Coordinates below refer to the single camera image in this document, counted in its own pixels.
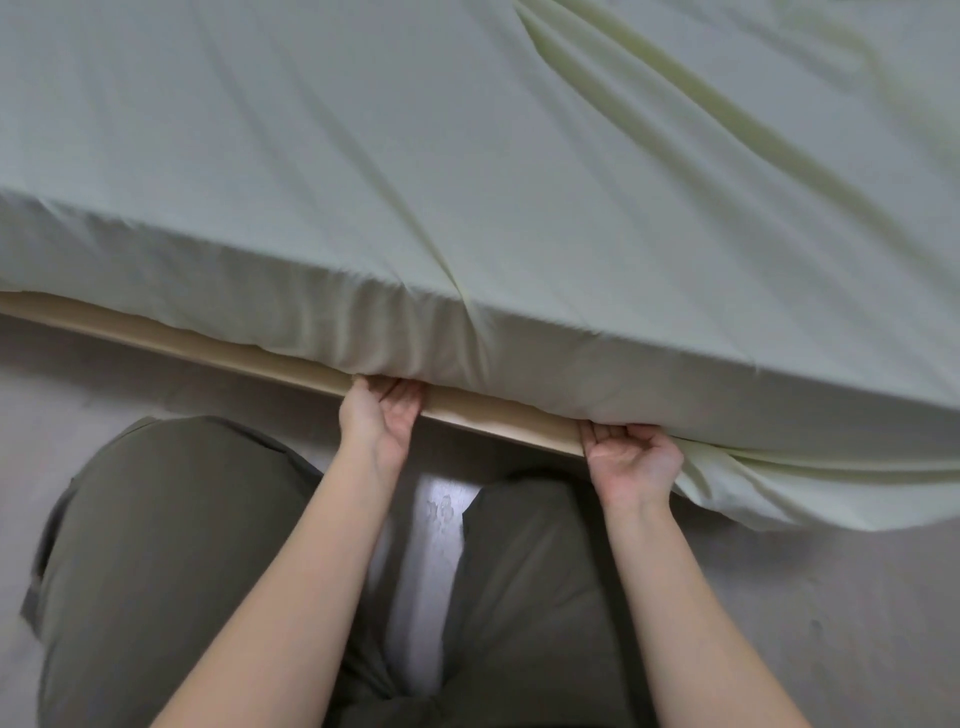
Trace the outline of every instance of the person's right hand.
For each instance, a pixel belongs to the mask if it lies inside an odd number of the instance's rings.
[[[580,439],[604,510],[642,511],[666,507],[684,454],[654,425],[597,425],[579,422]]]

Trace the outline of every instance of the bed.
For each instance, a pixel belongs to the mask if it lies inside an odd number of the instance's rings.
[[[677,488],[757,528],[951,518],[958,29],[952,2],[2,0],[0,289],[659,423]]]

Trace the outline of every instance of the person's left hand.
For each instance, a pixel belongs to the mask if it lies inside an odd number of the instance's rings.
[[[395,484],[407,459],[425,389],[413,379],[357,376],[340,405],[343,445],[372,448],[377,469]]]

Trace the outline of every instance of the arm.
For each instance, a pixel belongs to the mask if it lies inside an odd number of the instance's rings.
[[[684,462],[677,446],[649,425],[580,427],[660,722],[808,726],[717,601],[670,513]]]
[[[421,402],[418,382],[354,381],[323,483],[154,728],[321,724]]]

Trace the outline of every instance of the hand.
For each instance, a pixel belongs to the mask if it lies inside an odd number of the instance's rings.
[[[580,439],[604,511],[637,513],[668,507],[684,454],[653,425],[597,425],[581,421]]]
[[[377,469],[393,479],[391,485],[407,459],[424,390],[413,379],[358,376],[340,405],[342,447],[372,449]]]

